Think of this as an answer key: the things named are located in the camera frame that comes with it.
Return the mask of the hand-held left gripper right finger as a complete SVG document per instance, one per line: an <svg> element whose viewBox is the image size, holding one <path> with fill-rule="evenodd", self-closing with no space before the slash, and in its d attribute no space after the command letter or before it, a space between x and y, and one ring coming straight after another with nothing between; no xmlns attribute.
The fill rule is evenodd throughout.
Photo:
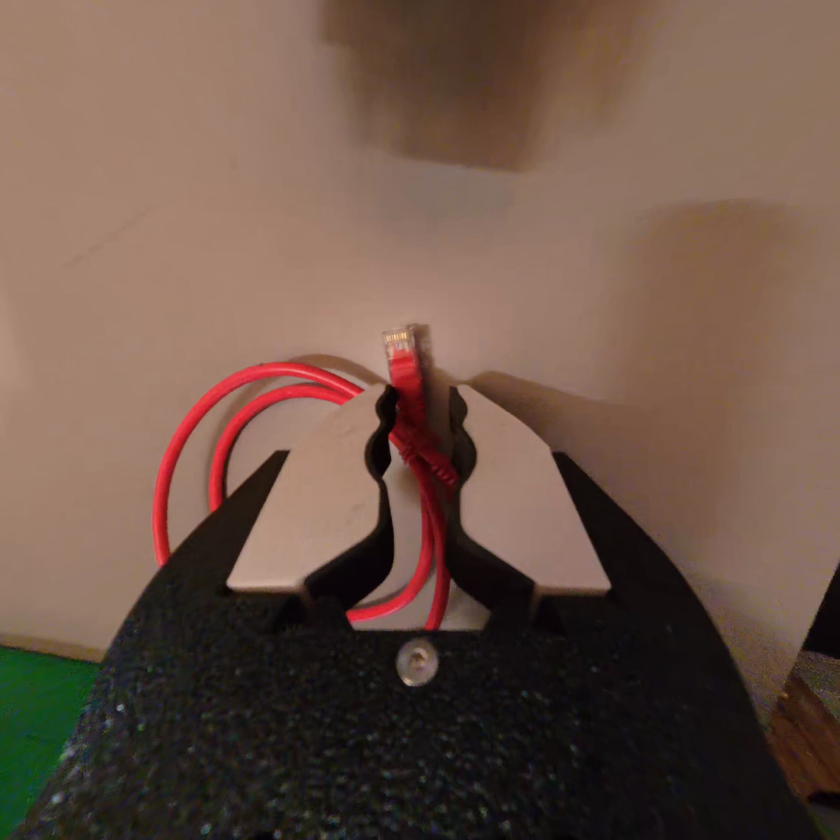
<svg viewBox="0 0 840 840"><path fill-rule="evenodd" d="M605 596L612 586L553 452L469 385L449 392L457 474L447 566L477 602Z"/></svg>

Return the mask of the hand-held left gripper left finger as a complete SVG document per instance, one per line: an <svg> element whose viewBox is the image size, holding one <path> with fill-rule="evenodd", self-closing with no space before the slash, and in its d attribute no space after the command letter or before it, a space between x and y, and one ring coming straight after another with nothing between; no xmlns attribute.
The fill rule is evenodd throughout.
<svg viewBox="0 0 840 840"><path fill-rule="evenodd" d="M374 385L288 454L227 578L233 592L362 602L393 566L384 473L396 393Z"/></svg>

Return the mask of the green plastic bin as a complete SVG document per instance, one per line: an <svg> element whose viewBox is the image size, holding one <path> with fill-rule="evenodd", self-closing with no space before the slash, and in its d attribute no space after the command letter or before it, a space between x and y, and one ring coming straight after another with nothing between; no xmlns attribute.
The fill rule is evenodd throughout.
<svg viewBox="0 0 840 840"><path fill-rule="evenodd" d="M85 660L1 648L1 838L55 770L98 671Z"/></svg>

